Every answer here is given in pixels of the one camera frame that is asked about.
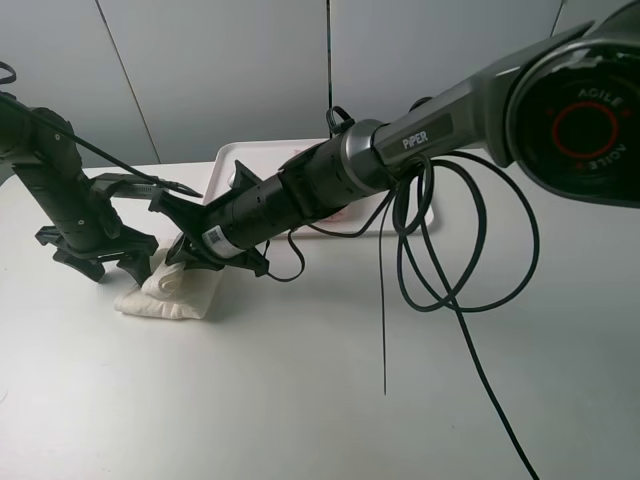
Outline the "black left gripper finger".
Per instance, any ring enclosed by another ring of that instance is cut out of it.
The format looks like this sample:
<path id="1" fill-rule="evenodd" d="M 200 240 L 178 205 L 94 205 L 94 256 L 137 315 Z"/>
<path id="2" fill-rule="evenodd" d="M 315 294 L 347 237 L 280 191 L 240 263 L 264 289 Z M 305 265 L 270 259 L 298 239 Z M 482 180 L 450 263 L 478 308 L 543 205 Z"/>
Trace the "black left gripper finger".
<path id="1" fill-rule="evenodd" d="M 99 262 L 77 258 L 69 254 L 55 254 L 54 261 L 76 270 L 95 283 L 99 283 L 105 275 L 105 268 Z"/>
<path id="2" fill-rule="evenodd" d="M 127 272 L 138 286 L 151 276 L 151 256 L 144 252 L 122 253 L 118 256 L 117 267 Z"/>

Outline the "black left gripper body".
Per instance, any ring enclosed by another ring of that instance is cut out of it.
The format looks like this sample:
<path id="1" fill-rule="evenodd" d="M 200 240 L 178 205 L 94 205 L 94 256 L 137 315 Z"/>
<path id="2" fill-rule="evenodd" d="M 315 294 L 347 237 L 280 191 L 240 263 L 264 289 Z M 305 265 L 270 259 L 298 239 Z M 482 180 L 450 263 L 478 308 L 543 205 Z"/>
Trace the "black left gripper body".
<path id="1" fill-rule="evenodd" d="M 122 253 L 153 255 L 155 237 L 125 226 L 111 198 L 95 191 L 91 179 L 83 172 L 65 177 L 52 167 L 34 168 L 34 198 L 51 222 L 35 234 L 36 240 L 94 262 Z"/>

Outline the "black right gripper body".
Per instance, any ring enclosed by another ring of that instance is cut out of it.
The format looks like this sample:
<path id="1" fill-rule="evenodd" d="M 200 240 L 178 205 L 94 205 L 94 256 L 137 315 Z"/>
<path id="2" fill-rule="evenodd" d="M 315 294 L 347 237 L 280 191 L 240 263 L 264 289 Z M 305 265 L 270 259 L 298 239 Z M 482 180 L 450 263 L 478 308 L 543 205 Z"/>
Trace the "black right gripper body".
<path id="1" fill-rule="evenodd" d="M 229 191 L 206 205 L 156 192 L 149 210 L 168 217 L 192 243 L 195 252 L 228 259 L 231 267 L 269 271 L 269 261 L 256 246 L 300 225 L 300 206 L 290 185 L 293 177 L 280 171 L 259 179 L 239 161 Z"/>

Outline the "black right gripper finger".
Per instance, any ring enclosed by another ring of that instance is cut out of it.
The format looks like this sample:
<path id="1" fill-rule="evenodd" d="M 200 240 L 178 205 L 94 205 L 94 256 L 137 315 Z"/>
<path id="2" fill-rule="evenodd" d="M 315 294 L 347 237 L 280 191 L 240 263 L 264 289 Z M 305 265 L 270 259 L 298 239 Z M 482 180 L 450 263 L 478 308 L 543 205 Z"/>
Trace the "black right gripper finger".
<path id="1" fill-rule="evenodd" d="M 180 264 L 188 266 L 197 260 L 191 241 L 185 234 L 180 234 L 166 253 L 164 263 L 167 266 Z"/>
<path id="2" fill-rule="evenodd" d="M 182 261 L 185 263 L 186 270 L 222 270 L 230 265 L 228 259 L 217 257 L 211 259 L 199 252 L 183 252 Z"/>

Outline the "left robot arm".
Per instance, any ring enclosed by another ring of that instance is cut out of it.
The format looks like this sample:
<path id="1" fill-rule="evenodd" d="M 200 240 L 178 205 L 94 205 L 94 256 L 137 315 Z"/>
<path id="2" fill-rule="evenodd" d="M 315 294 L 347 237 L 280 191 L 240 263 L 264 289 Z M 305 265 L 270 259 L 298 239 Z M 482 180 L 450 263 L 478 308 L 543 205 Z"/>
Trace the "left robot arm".
<path id="1" fill-rule="evenodd" d="M 85 175 L 71 124 L 46 108 L 29 109 L 1 94 L 1 162 L 10 166 L 51 224 L 36 240 L 56 248 L 53 260 L 94 282 L 106 262 L 117 263 L 143 284 L 158 248 L 154 236 L 123 224 L 113 196 L 149 199 L 152 184 L 131 174 Z"/>

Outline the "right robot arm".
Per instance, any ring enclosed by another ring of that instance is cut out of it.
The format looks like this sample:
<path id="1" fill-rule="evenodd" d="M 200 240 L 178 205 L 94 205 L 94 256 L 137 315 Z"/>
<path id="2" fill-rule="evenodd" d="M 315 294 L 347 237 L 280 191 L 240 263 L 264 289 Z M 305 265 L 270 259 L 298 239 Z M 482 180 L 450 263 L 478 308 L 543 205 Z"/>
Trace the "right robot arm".
<path id="1" fill-rule="evenodd" d="M 507 56 L 391 123 L 349 121 L 267 179 L 238 165 L 232 188 L 207 205 L 162 191 L 150 208 L 184 234 L 180 261 L 263 275 L 259 244 L 473 144 L 498 166 L 517 163 L 555 195 L 637 207 L 638 3 Z"/>

